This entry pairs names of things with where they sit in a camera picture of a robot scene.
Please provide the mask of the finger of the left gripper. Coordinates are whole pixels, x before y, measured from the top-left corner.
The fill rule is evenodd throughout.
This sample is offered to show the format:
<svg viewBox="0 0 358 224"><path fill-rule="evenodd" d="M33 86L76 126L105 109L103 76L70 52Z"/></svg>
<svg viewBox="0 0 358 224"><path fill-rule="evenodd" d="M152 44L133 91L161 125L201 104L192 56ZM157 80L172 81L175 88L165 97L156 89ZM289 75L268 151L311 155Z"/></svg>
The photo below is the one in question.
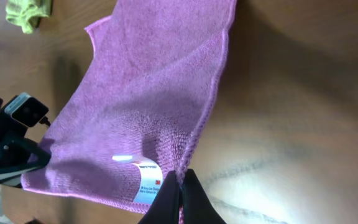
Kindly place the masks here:
<svg viewBox="0 0 358 224"><path fill-rule="evenodd" d="M0 135L0 184L20 187L23 174L45 167L50 158L30 139L13 132Z"/></svg>

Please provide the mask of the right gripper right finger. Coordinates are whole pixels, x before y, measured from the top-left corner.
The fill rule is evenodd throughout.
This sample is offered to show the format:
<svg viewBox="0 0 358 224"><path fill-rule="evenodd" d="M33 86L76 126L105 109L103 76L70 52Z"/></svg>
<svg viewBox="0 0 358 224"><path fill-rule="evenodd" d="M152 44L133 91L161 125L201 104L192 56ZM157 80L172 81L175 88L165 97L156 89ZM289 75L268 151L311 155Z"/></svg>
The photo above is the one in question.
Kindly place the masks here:
<svg viewBox="0 0 358 224"><path fill-rule="evenodd" d="M184 224L226 224L215 211L193 169L181 187Z"/></svg>

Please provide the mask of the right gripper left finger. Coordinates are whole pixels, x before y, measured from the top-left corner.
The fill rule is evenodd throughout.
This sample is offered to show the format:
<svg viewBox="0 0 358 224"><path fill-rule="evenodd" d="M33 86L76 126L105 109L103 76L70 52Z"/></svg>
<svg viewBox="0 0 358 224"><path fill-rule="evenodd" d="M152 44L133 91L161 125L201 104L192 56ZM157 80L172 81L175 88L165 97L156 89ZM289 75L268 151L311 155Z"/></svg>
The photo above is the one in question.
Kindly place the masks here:
<svg viewBox="0 0 358 224"><path fill-rule="evenodd" d="M178 224L180 205L180 186L176 172L170 171L139 224Z"/></svg>

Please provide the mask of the purple cloth with label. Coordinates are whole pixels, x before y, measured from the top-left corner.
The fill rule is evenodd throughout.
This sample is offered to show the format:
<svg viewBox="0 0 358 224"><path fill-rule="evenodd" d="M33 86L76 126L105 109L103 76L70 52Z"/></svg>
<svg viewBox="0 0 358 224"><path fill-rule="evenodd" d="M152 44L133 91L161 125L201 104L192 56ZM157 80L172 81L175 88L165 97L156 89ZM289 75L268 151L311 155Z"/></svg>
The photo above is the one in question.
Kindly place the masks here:
<svg viewBox="0 0 358 224"><path fill-rule="evenodd" d="M232 0L122 0L86 28L93 59L26 173L25 190L145 215L170 171L183 183L227 59Z"/></svg>

